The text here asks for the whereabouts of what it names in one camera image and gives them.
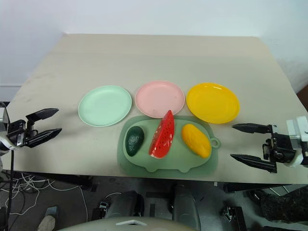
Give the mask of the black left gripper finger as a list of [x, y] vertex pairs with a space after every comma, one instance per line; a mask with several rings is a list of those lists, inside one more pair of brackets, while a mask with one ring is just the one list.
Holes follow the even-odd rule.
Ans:
[[58, 111], [59, 111], [58, 108], [45, 108], [40, 111], [27, 115], [26, 118], [28, 119], [29, 122], [35, 123], [36, 121], [44, 120], [53, 116]]
[[60, 132], [62, 128], [49, 129], [43, 132], [38, 133], [32, 138], [28, 138], [24, 142], [24, 146], [29, 148], [34, 148], [40, 144], [43, 144], [53, 138], [55, 138]]

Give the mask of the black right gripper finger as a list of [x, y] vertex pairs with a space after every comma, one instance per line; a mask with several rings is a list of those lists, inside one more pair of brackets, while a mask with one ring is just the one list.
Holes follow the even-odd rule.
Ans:
[[266, 170], [270, 173], [277, 173], [277, 165], [275, 162], [264, 161], [259, 157], [245, 154], [230, 154], [230, 156], [250, 167]]
[[272, 125], [260, 125], [254, 123], [241, 123], [231, 126], [232, 128], [245, 133], [272, 133]]

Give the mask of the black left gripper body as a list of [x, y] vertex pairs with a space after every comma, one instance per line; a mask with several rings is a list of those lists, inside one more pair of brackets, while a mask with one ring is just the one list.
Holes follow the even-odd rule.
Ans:
[[17, 147], [35, 147], [38, 141], [35, 136], [38, 131], [34, 129], [34, 122], [28, 120], [17, 120], [8, 125], [7, 137]]

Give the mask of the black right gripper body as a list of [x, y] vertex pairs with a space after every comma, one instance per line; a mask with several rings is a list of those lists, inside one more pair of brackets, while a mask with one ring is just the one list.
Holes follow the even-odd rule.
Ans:
[[276, 125], [266, 125], [266, 127], [266, 133], [270, 133], [271, 138], [266, 139], [262, 145], [263, 158], [270, 162], [291, 163], [295, 156], [295, 150], [290, 137], [276, 132]]

